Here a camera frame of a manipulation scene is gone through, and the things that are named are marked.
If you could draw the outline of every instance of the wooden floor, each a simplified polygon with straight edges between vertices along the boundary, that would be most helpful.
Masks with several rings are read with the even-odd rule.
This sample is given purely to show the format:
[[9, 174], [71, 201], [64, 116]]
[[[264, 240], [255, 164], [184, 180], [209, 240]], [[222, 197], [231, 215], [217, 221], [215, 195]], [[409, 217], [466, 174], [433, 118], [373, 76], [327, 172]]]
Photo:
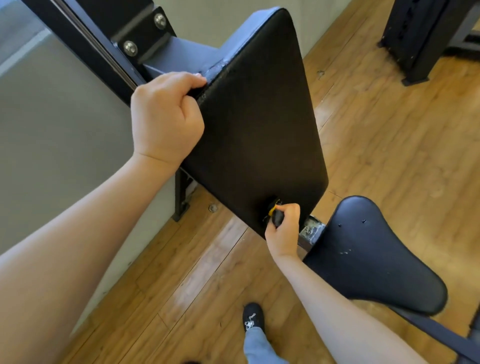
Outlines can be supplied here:
[[[465, 335], [480, 301], [480, 63], [441, 59], [431, 81], [403, 87], [379, 40], [391, 0], [353, 0], [305, 58], [330, 184], [376, 202], [392, 229], [445, 281], [436, 319]], [[292, 363], [331, 363], [265, 242], [203, 188], [169, 221], [89, 316], [63, 363], [244, 363], [242, 305]], [[359, 303], [430, 363], [453, 352], [381, 305]]]

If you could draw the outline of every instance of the forearm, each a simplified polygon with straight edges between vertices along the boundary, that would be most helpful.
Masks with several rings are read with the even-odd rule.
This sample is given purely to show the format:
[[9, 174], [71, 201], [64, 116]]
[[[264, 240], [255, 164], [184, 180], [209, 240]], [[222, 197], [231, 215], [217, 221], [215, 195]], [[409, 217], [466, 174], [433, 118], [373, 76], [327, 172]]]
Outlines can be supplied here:
[[0, 358], [56, 354], [141, 214], [174, 173], [135, 155], [115, 175], [0, 256]]
[[277, 262], [339, 364], [425, 363], [400, 337], [293, 257]]

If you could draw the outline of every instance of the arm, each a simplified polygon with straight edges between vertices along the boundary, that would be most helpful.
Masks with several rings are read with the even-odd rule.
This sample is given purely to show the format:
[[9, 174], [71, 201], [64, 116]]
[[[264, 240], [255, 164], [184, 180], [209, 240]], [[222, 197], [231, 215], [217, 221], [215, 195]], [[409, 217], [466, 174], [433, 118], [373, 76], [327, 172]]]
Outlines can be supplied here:
[[0, 362], [51, 363], [137, 220], [200, 139], [206, 80], [172, 73], [132, 96], [134, 153], [112, 177], [0, 256]]
[[265, 236], [276, 264], [292, 285], [317, 332], [339, 364], [426, 363], [400, 337], [334, 290], [297, 256], [300, 207], [278, 206], [282, 225]]

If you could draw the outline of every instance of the pant leg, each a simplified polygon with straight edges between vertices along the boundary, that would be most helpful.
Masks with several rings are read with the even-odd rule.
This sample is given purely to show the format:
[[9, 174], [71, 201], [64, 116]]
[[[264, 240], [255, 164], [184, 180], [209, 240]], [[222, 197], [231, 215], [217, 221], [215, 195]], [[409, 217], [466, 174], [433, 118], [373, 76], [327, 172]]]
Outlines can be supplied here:
[[288, 364], [275, 354], [261, 328], [250, 328], [245, 333], [243, 352], [248, 364]]

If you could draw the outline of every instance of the black backrest pad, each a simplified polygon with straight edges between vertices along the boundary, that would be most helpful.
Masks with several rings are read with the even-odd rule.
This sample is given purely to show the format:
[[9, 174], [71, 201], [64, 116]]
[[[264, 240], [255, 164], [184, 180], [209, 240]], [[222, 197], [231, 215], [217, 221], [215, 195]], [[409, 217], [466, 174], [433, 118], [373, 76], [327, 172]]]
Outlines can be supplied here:
[[443, 281], [407, 249], [366, 197], [340, 202], [303, 261], [350, 299], [424, 315], [434, 315], [446, 304]]
[[201, 73], [205, 132], [182, 167], [261, 236], [275, 196], [304, 221], [328, 177], [289, 13], [252, 15]]

